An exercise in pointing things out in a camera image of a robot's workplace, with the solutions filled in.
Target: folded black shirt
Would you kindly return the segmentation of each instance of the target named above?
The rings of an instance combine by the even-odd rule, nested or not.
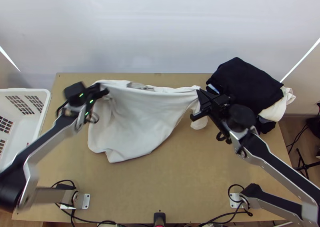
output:
[[[282,83],[238,57],[219,65],[206,84],[232,96],[235,104],[249,107],[256,115],[283,97]]]

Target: white fabric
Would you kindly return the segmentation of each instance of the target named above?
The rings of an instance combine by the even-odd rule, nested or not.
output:
[[[291,88],[286,88],[282,86],[281,90],[283,92],[283,98],[259,113],[259,115],[264,119],[278,122],[283,117],[287,105],[295,100],[296,96],[293,94]]]
[[[150,154],[171,134],[186,110],[196,113],[200,109],[199,86],[141,88],[127,80],[97,82],[110,93],[93,107],[100,120],[89,125],[88,147],[96,153],[105,152],[110,163]],[[191,127],[201,129],[207,122],[203,117]]]

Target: metal bracket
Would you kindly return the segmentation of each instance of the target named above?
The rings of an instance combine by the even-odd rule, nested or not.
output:
[[[240,193],[230,193],[230,198],[234,199],[235,201],[239,201],[239,200],[241,200],[239,194]],[[230,201],[230,207],[234,208],[234,209],[236,209],[240,204],[240,203],[234,202],[231,199],[229,199],[229,201]]]
[[[60,209],[87,209],[89,208],[90,194],[79,194],[74,207],[61,204]]]

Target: white wall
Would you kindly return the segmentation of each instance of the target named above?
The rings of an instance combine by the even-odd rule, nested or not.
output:
[[[297,97],[287,106],[287,114],[317,114],[320,101],[320,44],[283,81]]]
[[[318,39],[318,0],[0,0],[0,45],[35,88],[56,72],[213,72],[280,80]]]
[[[0,89],[29,87],[22,74],[0,52]]]

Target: wooden table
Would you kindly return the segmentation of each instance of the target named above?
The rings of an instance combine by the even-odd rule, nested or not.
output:
[[[132,80],[154,86],[205,87],[210,74],[57,74],[43,132],[51,128],[55,111],[64,102],[63,89],[83,81]],[[152,223],[153,213],[166,213],[168,223],[201,223],[227,212],[227,189],[237,183],[259,184],[263,190],[297,201],[298,199],[262,168],[239,158],[231,145],[216,141],[217,127],[209,121],[201,130],[190,128],[189,112],[170,137],[150,155],[121,163],[109,163],[104,153],[87,146],[88,125],[66,139],[38,165],[38,185],[51,186],[62,179],[75,180],[80,191],[91,194],[90,207],[77,210],[84,219],[117,223]],[[279,125],[262,135],[271,151],[290,164]],[[265,210],[252,210],[253,217],[239,214],[233,221],[282,219]],[[54,204],[33,206],[14,213],[13,219],[69,222],[70,217]]]

